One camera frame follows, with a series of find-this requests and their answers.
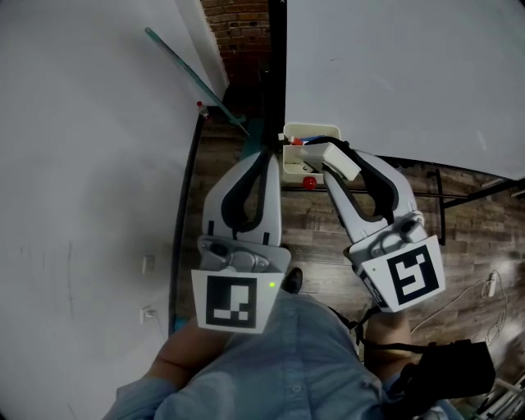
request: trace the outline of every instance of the red ball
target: red ball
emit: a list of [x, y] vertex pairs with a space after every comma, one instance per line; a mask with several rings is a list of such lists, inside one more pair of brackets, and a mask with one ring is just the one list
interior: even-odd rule
[[305, 176], [303, 178], [303, 187], [305, 189], [315, 189], [315, 186], [317, 185], [317, 181], [313, 176]]

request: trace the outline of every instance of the wall outlet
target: wall outlet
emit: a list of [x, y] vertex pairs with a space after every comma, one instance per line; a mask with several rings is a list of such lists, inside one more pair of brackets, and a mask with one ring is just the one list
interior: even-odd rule
[[489, 278], [489, 298], [494, 296], [496, 281], [497, 281], [497, 279], [496, 279], [495, 273], [492, 272], [491, 273], [491, 277]]
[[144, 255], [142, 258], [142, 274], [155, 271], [155, 256]]
[[146, 321], [155, 318], [155, 309], [152, 309], [151, 306], [145, 306], [140, 309], [140, 323], [144, 324]]

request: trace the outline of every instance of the blue object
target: blue object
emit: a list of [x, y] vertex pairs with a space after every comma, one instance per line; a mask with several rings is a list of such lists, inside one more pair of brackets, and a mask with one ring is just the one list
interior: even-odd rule
[[301, 140], [303, 140], [303, 143], [307, 143], [309, 141], [319, 139], [319, 137], [324, 137], [324, 135], [314, 135], [312, 137], [302, 137]]
[[[106, 420], [375, 420], [385, 418], [381, 404], [390, 398], [336, 315], [310, 296], [284, 291], [264, 333], [233, 335], [184, 392], [145, 377], [117, 395]], [[448, 401], [438, 404], [448, 419], [461, 419]]]
[[173, 332], [178, 331], [181, 329], [184, 325], [186, 325], [189, 322], [189, 319], [186, 318], [176, 318], [175, 324], [173, 325]]

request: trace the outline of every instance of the black pole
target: black pole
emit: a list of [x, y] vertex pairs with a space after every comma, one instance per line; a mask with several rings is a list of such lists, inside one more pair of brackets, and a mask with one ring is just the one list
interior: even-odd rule
[[437, 193], [439, 197], [440, 205], [440, 222], [441, 222], [441, 236], [440, 236], [440, 245], [446, 245], [446, 224], [445, 224], [445, 201], [443, 200], [443, 184], [441, 184], [441, 173], [439, 169], [436, 169], [436, 183], [437, 183]]
[[268, 0], [272, 57], [270, 59], [269, 103], [265, 108], [269, 115], [267, 135], [271, 144], [278, 146], [277, 135], [285, 125], [286, 108], [286, 0]]
[[449, 201], [444, 204], [444, 208], [451, 208], [454, 206], [458, 206], [460, 204], [469, 203], [477, 199], [482, 199], [484, 197], [488, 197], [489, 195], [493, 195], [493, 194], [500, 193], [501, 191], [505, 191], [506, 189], [514, 187], [516, 184], [517, 184], [517, 181], [515, 180], [506, 180], [492, 187], [485, 188], [480, 191], [476, 191], [475, 193], [469, 194], [464, 199], [456, 199], [456, 200]]
[[170, 273], [170, 297], [168, 303], [168, 335], [175, 332], [176, 324], [176, 305], [177, 305], [177, 288], [179, 282], [179, 264], [180, 253], [182, 251], [182, 235], [184, 234], [184, 225], [186, 218], [186, 206], [188, 204], [189, 186], [191, 184], [191, 176], [194, 172], [195, 158], [197, 156], [197, 148], [199, 147], [200, 135], [203, 131], [204, 118], [199, 116], [197, 125], [195, 126], [194, 137], [191, 140], [189, 147], [188, 160], [186, 162], [186, 169], [184, 171], [184, 178], [182, 179], [182, 186], [180, 187], [179, 210], [177, 212], [175, 232], [173, 234], [173, 250], [171, 251], [171, 273]]
[[[291, 192], [291, 193], [326, 193], [326, 188], [320, 187], [316, 189], [305, 189], [303, 187], [298, 186], [282, 186], [281, 191]], [[368, 191], [366, 189], [356, 189], [356, 188], [349, 188], [349, 192], [352, 194], [368, 194]], [[459, 194], [436, 194], [436, 193], [423, 193], [416, 191], [413, 193], [416, 197], [427, 197], [429, 199], [438, 199], [439, 197], [442, 197], [443, 199], [465, 199], [467, 198], [467, 195], [459, 195]]]

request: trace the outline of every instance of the small white container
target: small white container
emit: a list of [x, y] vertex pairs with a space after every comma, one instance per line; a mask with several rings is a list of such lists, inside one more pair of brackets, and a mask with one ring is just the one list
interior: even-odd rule
[[[323, 124], [304, 124], [301, 122], [289, 122], [283, 129], [283, 134], [291, 139], [292, 136], [304, 138], [315, 135], [326, 135], [341, 140], [341, 132], [336, 126]], [[315, 178], [318, 185], [324, 184], [322, 174], [311, 173], [313, 169], [304, 163], [300, 156], [303, 146], [285, 145], [282, 150], [282, 173], [283, 182], [302, 184], [306, 176]]]

